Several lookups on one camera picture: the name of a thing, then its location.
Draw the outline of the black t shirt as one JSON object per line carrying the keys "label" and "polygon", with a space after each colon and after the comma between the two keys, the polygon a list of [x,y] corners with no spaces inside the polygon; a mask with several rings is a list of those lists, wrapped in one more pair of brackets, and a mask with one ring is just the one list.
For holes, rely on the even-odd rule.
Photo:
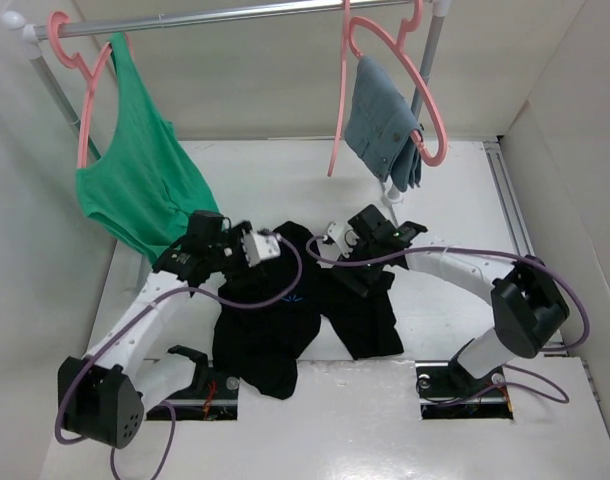
{"label": "black t shirt", "polygon": [[256,304],[280,295],[293,280],[299,283],[266,308],[223,306],[214,327],[215,369],[263,395],[287,399],[295,391],[297,360],[319,334],[322,319],[329,320],[353,359],[403,353],[388,295],[392,273],[383,273],[374,291],[362,297],[317,263],[319,250],[307,243],[312,233],[306,227],[287,221],[274,231],[296,249],[282,248],[279,258],[260,264],[247,281],[226,282],[218,294],[238,305]]}

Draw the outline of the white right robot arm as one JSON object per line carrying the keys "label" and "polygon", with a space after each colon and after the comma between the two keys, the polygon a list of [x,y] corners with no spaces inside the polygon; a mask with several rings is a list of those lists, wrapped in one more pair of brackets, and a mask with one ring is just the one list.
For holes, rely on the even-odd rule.
{"label": "white right robot arm", "polygon": [[570,315],[566,288],[540,259],[452,246],[422,224],[393,223],[373,204],[346,222],[329,223],[326,241],[340,251],[333,273],[361,294],[384,266],[400,266],[459,287],[491,307],[492,326],[440,368],[438,386],[427,390],[434,401],[463,401],[496,384],[508,362],[541,353]]}

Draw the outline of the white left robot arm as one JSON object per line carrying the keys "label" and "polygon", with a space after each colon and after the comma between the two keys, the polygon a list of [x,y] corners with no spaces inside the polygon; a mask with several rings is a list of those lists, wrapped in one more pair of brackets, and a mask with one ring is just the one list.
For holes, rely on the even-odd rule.
{"label": "white left robot arm", "polygon": [[94,440],[125,448],[147,413],[181,391],[197,396],[207,387],[205,357],[175,345],[154,365],[146,354],[174,314],[214,273],[240,277],[261,260],[257,248],[272,239],[250,222],[194,212],[186,232],[154,261],[136,298],[105,337],[81,357],[69,356],[57,373],[58,410],[54,437],[62,445]]}

